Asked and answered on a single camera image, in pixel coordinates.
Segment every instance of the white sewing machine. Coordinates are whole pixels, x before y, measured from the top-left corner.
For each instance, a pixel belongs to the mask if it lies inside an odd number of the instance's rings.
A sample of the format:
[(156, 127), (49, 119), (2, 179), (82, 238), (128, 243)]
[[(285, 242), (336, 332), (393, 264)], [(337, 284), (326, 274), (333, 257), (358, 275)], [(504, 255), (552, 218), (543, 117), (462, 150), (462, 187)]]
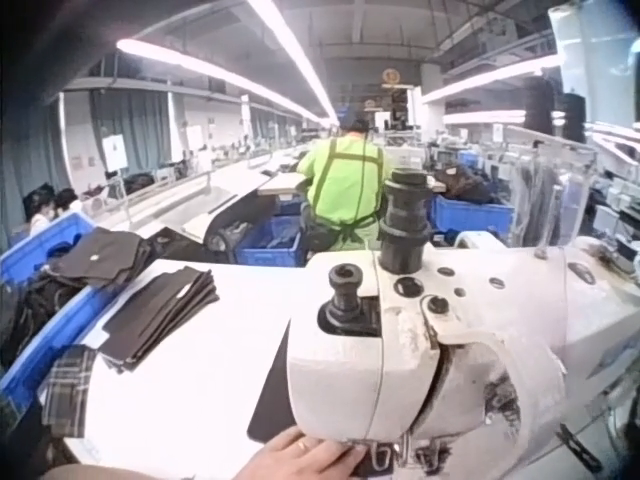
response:
[(503, 478), (566, 439), (572, 409), (637, 358), (640, 288), (593, 239), (425, 247), (414, 180), (388, 184), (381, 253), (307, 266), (288, 343), (295, 420), (307, 435), (369, 443), (398, 478)]

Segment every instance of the plaid fabric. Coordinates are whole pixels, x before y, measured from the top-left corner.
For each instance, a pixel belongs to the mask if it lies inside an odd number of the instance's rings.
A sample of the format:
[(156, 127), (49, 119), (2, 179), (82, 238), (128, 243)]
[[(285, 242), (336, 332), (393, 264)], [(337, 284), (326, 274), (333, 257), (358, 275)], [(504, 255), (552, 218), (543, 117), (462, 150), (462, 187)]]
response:
[(89, 382), (97, 354), (92, 348), (73, 345), (53, 364), (42, 409), (42, 424), (51, 427), (53, 437), (84, 437)]

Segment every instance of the curtain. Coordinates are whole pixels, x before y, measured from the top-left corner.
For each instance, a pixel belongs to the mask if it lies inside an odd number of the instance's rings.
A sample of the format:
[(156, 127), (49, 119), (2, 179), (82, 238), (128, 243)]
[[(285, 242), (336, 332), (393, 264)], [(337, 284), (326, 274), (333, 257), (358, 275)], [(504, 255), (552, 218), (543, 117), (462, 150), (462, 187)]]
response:
[(43, 183), (71, 186), (60, 130), (59, 99), (2, 120), (0, 155), (0, 251), (25, 222), (22, 197)]
[(91, 121), (100, 157), (102, 139), (122, 135), (128, 173), (148, 172), (171, 159), (169, 101), (166, 92), (92, 90)]

